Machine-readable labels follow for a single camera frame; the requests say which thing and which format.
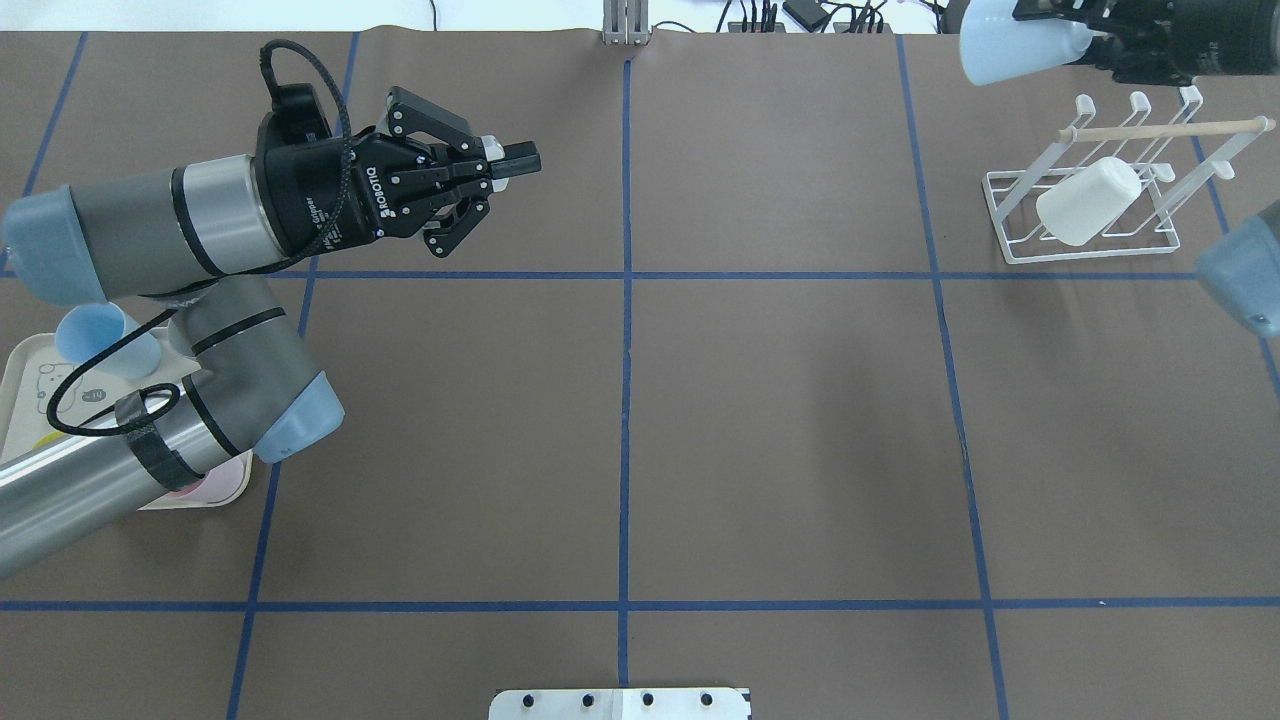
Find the wooden dowel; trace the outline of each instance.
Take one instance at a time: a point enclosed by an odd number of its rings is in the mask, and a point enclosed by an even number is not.
[[[1276,122],[1258,115],[1252,120],[1225,120],[1217,123],[1185,123],[1178,126],[1137,126],[1126,128],[1071,128],[1057,131],[1059,142],[1105,142],[1108,140],[1152,140],[1156,137],[1187,137],[1192,135],[1235,135],[1238,132],[1270,132]]]

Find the white tray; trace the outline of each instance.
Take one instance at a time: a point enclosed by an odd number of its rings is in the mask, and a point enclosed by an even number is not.
[[[155,373],[137,380],[127,380],[108,373],[90,370],[63,398],[59,415],[68,423],[82,423],[108,409],[124,395],[155,383],[177,382],[200,365],[189,357],[174,352],[169,343],[168,328],[151,332],[163,354]],[[45,419],[47,398],[73,369],[54,347],[52,333],[28,337],[9,355],[0,380],[0,464],[26,455],[50,436],[58,433]],[[179,510],[218,507],[236,500],[248,487],[251,452],[244,452],[214,468],[204,480],[182,492],[172,492],[142,510]]]

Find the black band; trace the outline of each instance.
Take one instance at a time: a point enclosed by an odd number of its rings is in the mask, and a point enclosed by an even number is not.
[[[146,398],[141,391],[127,395],[115,404],[115,421],[120,425],[142,415],[146,415]],[[152,423],[128,433],[124,441],[147,474],[169,492],[177,492],[204,477],[169,448]]]
[[[227,338],[229,338],[232,336],[239,334],[239,333],[242,333],[242,332],[252,328],[253,325],[261,325],[262,323],[265,323],[265,322],[268,322],[268,320],[270,320],[273,318],[280,318],[283,315],[284,315],[284,309],[283,307],[271,307],[270,310],[262,310],[261,313],[259,313],[256,315],[250,315],[248,318],[244,318],[243,320],[241,320],[238,323],[233,323],[230,325],[227,325],[225,328],[223,328],[223,329],[218,331],[216,333],[206,337],[205,340],[202,340],[200,342],[196,342],[195,345],[191,346],[191,354],[192,355],[200,355],[201,352],[209,350],[210,347],[218,345],[219,342],[221,342],[221,341],[224,341],[224,340],[227,340]]]
[[[205,246],[200,243],[200,236],[196,234],[196,225],[191,223],[191,211],[187,210],[187,191],[182,187],[182,179],[186,173],[186,165],[174,168],[173,178],[169,181],[169,190],[173,192],[173,211],[178,217],[178,227],[182,228],[182,237],[187,241],[187,247],[191,249],[191,254],[196,256],[196,261],[200,263],[200,266],[206,273],[215,278],[225,278],[227,273],[221,272],[214,264],[212,258],[205,252]]]
[[[196,383],[191,382],[191,375],[182,378],[182,389],[187,393],[187,397],[191,398],[191,406],[196,409],[196,415],[200,415],[200,420],[205,423],[205,428],[209,429],[209,434],[214,436],[214,439],[218,441],[218,446],[223,448],[223,452],[230,455],[232,457],[239,455],[241,451],[236,450],[236,445],[232,442],[232,438],[227,437],[221,425],[218,424],[212,413],[209,411],[209,406],[205,405],[205,398],[200,397],[200,391],[196,389]]]

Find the blue joint cap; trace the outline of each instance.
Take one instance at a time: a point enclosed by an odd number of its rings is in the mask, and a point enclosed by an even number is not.
[[[10,205],[0,234],[18,278],[45,302],[63,307],[106,302],[69,186]]]
[[[320,373],[257,441],[253,454],[264,462],[279,462],[337,430],[346,415],[329,379]]]
[[[1258,337],[1280,334],[1280,240],[1253,215],[1196,260],[1204,291]]]

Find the white logo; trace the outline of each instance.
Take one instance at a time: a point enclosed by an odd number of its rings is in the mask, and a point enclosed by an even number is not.
[[[378,179],[378,168],[365,168],[365,174],[369,176],[369,188],[374,191],[374,200],[378,201],[378,213],[381,218],[394,218],[396,210],[392,210],[387,204],[387,195],[383,193],[383,183]]]

